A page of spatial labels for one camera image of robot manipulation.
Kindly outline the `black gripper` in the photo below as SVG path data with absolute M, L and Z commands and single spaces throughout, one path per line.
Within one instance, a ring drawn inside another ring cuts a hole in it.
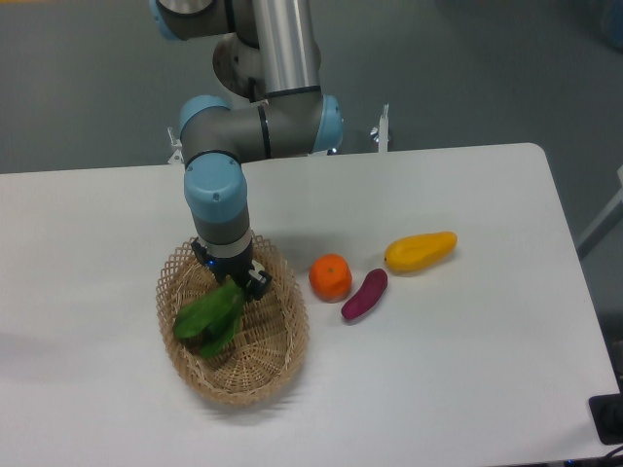
M 210 254 L 198 238 L 192 240 L 191 249 L 197 263 L 211 271 L 218 283 L 231 277 L 247 301 L 260 301 L 269 291 L 273 277 L 262 264 L 253 260 L 251 242 L 239 254 L 227 258 Z

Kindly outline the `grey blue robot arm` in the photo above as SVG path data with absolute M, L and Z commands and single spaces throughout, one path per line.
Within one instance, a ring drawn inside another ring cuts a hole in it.
M 218 282 L 230 278 L 249 301 L 259 300 L 272 278 L 253 260 L 242 165 L 336 149 L 343 138 L 340 105 L 321 90 L 310 4 L 153 1 L 150 8 L 168 39 L 220 36 L 214 73 L 250 103 L 233 109 L 218 96 L 189 99 L 179 139 L 196 258 Z

